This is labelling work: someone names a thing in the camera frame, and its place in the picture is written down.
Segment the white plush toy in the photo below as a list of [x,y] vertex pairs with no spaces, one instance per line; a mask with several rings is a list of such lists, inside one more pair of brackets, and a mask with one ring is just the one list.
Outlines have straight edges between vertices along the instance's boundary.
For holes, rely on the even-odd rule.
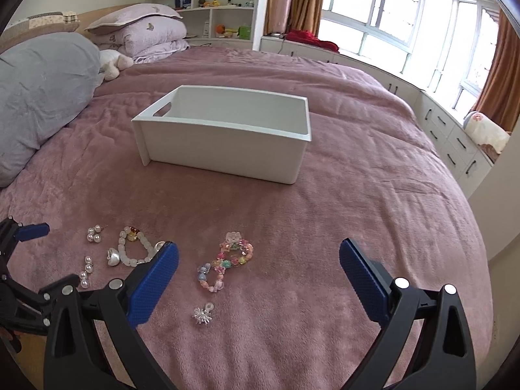
[[99,72],[103,75],[105,81],[112,81],[118,78],[122,71],[130,68],[134,64],[132,58],[113,49],[104,49],[99,52],[99,56]]

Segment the white plastic storage bin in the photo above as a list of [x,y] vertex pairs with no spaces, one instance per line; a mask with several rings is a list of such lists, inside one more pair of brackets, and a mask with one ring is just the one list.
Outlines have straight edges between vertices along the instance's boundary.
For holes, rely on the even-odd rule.
[[153,161],[292,185],[311,142],[307,98],[181,85],[132,119],[144,165]]

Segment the pearl cluster earring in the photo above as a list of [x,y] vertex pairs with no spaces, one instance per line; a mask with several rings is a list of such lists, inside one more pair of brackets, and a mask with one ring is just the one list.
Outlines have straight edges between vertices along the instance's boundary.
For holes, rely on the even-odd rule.
[[102,227],[100,225],[95,225],[93,227],[89,227],[86,232],[86,240],[90,243],[100,243],[101,242],[101,234]]

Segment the wooden headboard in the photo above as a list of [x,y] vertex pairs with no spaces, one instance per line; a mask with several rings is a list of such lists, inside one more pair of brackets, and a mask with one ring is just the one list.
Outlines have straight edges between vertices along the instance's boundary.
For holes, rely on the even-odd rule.
[[[109,14],[112,11],[120,10],[121,8],[124,8],[126,6],[127,5],[115,5],[112,7],[106,7],[106,8],[98,9],[95,11],[87,11],[87,12],[78,14],[78,19],[80,21],[80,25],[79,25],[78,29],[75,30],[73,33],[78,32],[82,35],[87,35],[85,28],[88,25],[90,25],[94,20],[97,20],[97,19],[101,18],[102,16]],[[50,33],[51,32],[47,32],[47,33],[45,32],[45,33],[38,34],[37,36],[33,36],[33,37],[26,36],[25,38],[17,39],[16,41],[8,41],[5,44],[1,44],[1,52],[4,53],[7,49],[9,49],[11,47],[15,47],[16,45],[19,45],[20,43],[22,43],[24,41],[28,41],[28,40],[31,40],[38,36],[42,36],[42,35],[46,35],[46,34],[50,34]]]

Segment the red cloth on sill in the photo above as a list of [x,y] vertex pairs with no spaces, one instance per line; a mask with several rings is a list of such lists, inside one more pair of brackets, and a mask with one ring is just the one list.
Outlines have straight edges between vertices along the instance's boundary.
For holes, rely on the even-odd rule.
[[319,47],[331,52],[339,52],[339,47],[336,43],[320,40],[310,31],[292,29],[286,34],[285,39],[312,47]]

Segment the pink cylindrical appliance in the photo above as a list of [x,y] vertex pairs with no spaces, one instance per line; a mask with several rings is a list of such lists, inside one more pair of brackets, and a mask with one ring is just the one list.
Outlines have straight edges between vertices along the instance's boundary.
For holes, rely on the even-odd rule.
[[286,32],[292,0],[272,0],[269,11],[268,34]]

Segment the pearl strand earring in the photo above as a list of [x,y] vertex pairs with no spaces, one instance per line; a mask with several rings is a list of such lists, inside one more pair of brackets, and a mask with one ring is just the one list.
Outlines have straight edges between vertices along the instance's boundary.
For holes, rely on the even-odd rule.
[[82,289],[88,289],[90,287],[90,275],[93,273],[93,259],[91,256],[84,258],[84,268],[79,274],[80,282],[79,285]]

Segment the pink plush bedspread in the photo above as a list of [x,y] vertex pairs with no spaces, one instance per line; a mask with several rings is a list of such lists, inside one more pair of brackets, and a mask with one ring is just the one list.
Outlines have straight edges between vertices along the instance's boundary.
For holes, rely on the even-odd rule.
[[[306,97],[312,139],[296,182],[143,165],[133,117],[186,84]],[[138,331],[180,389],[340,388],[379,330],[340,267],[346,238],[417,287],[454,284],[478,362],[490,347],[487,254],[466,197],[411,108],[345,66],[211,47],[136,65],[36,152],[1,192],[1,214],[50,226],[9,262],[33,290],[86,256],[94,288],[127,276],[106,260],[125,226],[175,242],[179,268]],[[86,240],[95,225],[98,244]],[[197,325],[208,302],[213,320]]]

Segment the silver flower brooch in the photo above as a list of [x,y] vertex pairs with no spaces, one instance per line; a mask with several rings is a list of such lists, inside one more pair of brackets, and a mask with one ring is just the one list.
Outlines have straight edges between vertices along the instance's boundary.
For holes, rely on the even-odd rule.
[[192,314],[192,318],[195,320],[197,325],[207,325],[213,320],[213,310],[214,304],[212,302],[208,302],[203,307],[195,308]]

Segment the right brown curtain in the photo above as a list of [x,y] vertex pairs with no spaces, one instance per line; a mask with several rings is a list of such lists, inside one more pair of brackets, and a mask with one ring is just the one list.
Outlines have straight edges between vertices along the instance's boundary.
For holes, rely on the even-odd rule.
[[512,132],[520,108],[520,41],[503,11],[500,11],[497,45],[487,77],[473,109]]

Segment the folded lilac quilt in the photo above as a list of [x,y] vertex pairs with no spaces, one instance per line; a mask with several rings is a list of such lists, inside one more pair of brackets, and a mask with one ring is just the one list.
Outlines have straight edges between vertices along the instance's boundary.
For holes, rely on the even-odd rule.
[[112,33],[93,35],[100,49],[113,49],[135,63],[148,63],[189,48],[186,26],[178,19],[152,16]]

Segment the white window frame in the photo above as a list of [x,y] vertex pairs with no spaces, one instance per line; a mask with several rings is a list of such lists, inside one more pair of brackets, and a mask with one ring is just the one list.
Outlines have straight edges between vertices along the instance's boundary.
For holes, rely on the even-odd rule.
[[323,0],[318,37],[465,115],[487,80],[498,29],[493,0]]

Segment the patchwork headboard cushion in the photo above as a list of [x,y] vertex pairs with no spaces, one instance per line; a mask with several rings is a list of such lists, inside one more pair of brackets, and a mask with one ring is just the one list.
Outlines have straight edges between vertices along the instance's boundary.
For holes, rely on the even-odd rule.
[[1,44],[46,32],[74,32],[79,25],[78,15],[74,11],[39,13],[7,26],[1,34]]

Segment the floral rolled blanket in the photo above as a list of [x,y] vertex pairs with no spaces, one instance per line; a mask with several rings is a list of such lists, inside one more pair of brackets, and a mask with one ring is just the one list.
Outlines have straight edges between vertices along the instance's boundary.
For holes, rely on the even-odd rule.
[[470,111],[463,120],[463,130],[478,145],[490,145],[500,154],[506,147],[510,135],[485,114]]

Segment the white window cabinet row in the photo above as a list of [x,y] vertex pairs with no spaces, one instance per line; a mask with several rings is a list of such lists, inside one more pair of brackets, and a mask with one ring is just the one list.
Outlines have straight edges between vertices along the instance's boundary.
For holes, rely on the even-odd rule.
[[265,36],[261,51],[344,65],[368,73],[415,112],[421,129],[433,141],[465,196],[471,196],[492,169],[492,162],[463,130],[454,115],[417,86],[361,60],[318,47]]

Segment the grey pillow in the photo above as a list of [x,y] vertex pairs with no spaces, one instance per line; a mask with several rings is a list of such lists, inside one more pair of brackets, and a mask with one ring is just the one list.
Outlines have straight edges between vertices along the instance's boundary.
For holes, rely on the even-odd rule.
[[1,53],[1,186],[87,107],[100,85],[100,53],[84,36],[57,32]]

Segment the silver heart charm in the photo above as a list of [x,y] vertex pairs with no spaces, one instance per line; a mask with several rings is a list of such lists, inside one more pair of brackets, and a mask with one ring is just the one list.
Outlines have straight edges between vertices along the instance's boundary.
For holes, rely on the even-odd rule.
[[116,267],[121,263],[120,253],[114,247],[110,247],[108,250],[107,262],[109,267]]

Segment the lilac top pillow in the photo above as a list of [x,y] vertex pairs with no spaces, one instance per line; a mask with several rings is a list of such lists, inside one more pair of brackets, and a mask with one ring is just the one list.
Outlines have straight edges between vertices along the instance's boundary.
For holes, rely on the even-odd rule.
[[85,30],[95,35],[108,34],[136,23],[139,20],[153,16],[177,20],[182,19],[182,16],[176,10],[167,5],[142,3],[129,5],[120,10],[112,11],[94,20]]

